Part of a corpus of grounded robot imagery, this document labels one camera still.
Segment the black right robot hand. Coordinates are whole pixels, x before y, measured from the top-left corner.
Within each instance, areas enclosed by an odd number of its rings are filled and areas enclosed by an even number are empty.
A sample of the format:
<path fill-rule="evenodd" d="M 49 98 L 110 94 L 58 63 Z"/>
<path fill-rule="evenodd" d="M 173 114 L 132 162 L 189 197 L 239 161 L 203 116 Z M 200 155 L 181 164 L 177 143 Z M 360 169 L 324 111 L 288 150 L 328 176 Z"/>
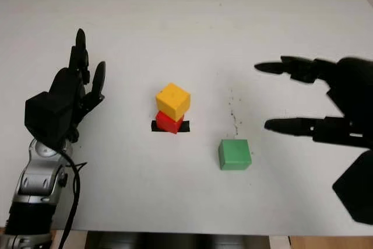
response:
<path fill-rule="evenodd" d="M 327 96 L 342 117 L 275 118 L 265 129 L 293 136 L 308 136 L 315 142 L 372 149 L 372 61 L 344 57 L 337 62 L 282 56 L 276 62 L 260 62 L 255 69 L 302 83 L 322 80 Z"/>

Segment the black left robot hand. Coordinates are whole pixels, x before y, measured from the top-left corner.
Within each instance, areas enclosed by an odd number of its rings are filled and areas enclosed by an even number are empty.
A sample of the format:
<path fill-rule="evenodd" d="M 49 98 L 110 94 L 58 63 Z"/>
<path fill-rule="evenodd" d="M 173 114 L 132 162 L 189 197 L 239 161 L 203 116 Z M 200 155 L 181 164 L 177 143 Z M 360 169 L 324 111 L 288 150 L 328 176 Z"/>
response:
<path fill-rule="evenodd" d="M 86 35 L 79 28 L 75 45 L 71 48 L 69 65 L 56 74 L 49 93 L 61 98 L 62 104 L 67 106 L 67 127 L 62 131 L 62 137 L 75 143 L 79 139 L 78 125 L 83 118 L 98 106 L 103 100 L 102 89 L 105 81 L 104 61 L 95 70 L 92 88 L 85 91 L 90 83 L 89 54 L 86 49 Z"/>

